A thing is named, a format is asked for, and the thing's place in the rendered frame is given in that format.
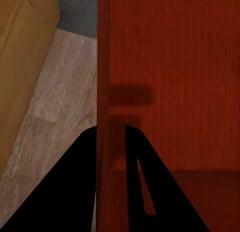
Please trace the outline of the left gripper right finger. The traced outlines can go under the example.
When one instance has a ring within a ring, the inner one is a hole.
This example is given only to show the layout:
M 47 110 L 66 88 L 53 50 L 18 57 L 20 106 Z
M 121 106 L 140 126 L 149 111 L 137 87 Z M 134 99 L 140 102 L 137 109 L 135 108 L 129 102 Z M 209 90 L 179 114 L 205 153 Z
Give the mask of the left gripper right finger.
M 129 232 L 210 232 L 144 133 L 125 128 Z M 145 212 L 139 160 L 157 215 Z

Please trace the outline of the storage box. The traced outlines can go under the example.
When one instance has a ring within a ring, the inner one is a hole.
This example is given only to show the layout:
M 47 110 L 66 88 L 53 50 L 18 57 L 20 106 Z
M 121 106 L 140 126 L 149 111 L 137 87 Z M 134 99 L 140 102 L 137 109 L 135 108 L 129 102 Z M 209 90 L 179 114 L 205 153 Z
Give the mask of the storage box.
M 96 232 L 129 232 L 126 125 L 210 232 L 240 232 L 240 0 L 97 0 L 97 23 Z

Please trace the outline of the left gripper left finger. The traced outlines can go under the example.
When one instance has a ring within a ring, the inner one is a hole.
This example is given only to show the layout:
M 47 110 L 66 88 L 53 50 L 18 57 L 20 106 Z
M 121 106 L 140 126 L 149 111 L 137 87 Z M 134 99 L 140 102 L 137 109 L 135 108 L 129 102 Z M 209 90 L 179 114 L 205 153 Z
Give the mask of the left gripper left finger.
M 97 126 L 84 130 L 0 232 L 91 232 Z

